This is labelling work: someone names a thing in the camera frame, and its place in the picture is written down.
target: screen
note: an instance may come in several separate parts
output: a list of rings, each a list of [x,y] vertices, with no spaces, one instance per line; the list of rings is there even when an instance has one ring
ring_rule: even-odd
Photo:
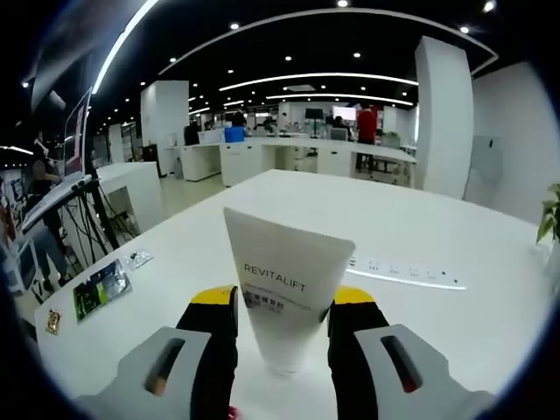
[[[82,96],[76,108],[66,120],[64,130],[64,176],[77,172],[85,173],[84,157],[86,142],[86,120],[88,119],[91,88]]]
[[[307,108],[305,110],[305,119],[307,120],[322,120],[323,109]]]
[[[332,107],[332,116],[341,116],[345,121],[356,121],[356,108]]]

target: person in red shirt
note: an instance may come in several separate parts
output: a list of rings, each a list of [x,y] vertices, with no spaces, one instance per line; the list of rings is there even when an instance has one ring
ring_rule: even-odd
[[[377,130],[377,114],[371,110],[367,103],[360,104],[362,111],[358,115],[358,143],[375,144],[375,131]],[[356,171],[361,170],[361,153],[356,159]],[[367,166],[371,172],[374,169],[374,157],[367,155]]]

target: power strip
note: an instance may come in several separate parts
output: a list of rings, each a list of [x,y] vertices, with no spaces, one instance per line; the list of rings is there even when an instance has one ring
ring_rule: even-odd
[[[388,282],[408,284],[412,286],[465,291],[466,286],[459,276],[447,269],[436,269],[384,262],[379,259],[353,255],[346,269],[347,273],[356,276],[371,277]]]

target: white tube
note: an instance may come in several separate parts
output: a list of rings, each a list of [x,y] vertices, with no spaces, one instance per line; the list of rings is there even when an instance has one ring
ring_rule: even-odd
[[[256,341],[276,371],[292,373],[333,301],[355,246],[224,208]]]

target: ceiling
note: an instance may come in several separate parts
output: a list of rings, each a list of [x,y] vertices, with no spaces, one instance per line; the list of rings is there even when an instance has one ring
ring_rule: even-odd
[[[519,45],[512,45],[512,32],[505,26],[501,4],[493,12],[483,13],[485,1],[479,0],[445,3],[351,0],[349,3],[354,9],[376,8],[406,13],[453,29],[468,25],[471,29],[469,36],[500,55],[496,63],[479,75],[524,56]],[[105,130],[109,123],[129,122],[131,118],[137,120],[143,89],[141,82],[148,86],[162,79],[190,81],[191,96],[198,98],[191,102],[192,109],[209,106],[211,112],[223,110],[223,104],[231,101],[244,100],[244,106],[249,105],[249,100],[251,105],[277,103],[278,100],[267,101],[266,96],[288,94],[283,91],[284,87],[299,84],[309,84],[319,92],[372,95],[416,103],[417,87],[386,80],[309,78],[267,82],[227,92],[219,89],[255,79],[317,72],[379,74],[415,80],[414,52],[423,35],[464,48],[472,70],[492,57],[488,51],[457,34],[429,24],[391,16],[349,13],[348,9],[343,13],[285,19],[245,31],[229,28],[233,22],[243,28],[267,18],[320,9],[340,11],[336,0],[160,0],[116,55],[98,94],[92,99],[88,129],[96,132]],[[178,61],[160,75],[170,65],[171,58],[180,58],[226,33],[231,36]],[[85,85],[78,87],[83,85],[84,68],[87,68],[87,84],[92,85],[115,38],[113,31],[96,45],[93,54],[87,56],[86,65],[85,59],[77,61],[55,83],[54,89],[69,105],[76,103],[79,93],[85,91]],[[356,59],[354,53],[360,53],[360,57]],[[51,125],[55,120],[48,118]],[[54,125],[60,126],[61,121],[63,118]]]

